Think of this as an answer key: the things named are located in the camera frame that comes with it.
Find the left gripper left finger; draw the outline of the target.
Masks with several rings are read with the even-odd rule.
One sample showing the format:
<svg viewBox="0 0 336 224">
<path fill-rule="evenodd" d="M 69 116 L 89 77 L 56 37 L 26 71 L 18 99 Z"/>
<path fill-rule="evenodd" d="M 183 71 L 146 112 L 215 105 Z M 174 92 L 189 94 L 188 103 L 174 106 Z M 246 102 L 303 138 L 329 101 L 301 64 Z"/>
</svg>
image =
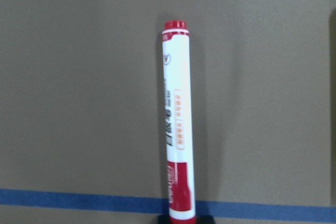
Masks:
<svg viewBox="0 0 336 224">
<path fill-rule="evenodd" d="M 169 215 L 158 215 L 156 223 L 157 224 L 170 224 Z"/>
</svg>

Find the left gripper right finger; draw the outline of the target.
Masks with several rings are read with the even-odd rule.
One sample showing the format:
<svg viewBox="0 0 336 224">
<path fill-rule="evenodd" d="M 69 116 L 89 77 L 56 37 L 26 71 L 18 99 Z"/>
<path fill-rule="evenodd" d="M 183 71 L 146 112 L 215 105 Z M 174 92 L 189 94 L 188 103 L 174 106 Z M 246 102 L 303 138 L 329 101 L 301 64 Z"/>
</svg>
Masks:
<svg viewBox="0 0 336 224">
<path fill-rule="evenodd" d="M 211 215 L 197 216 L 196 224 L 215 224 L 215 219 Z"/>
</svg>

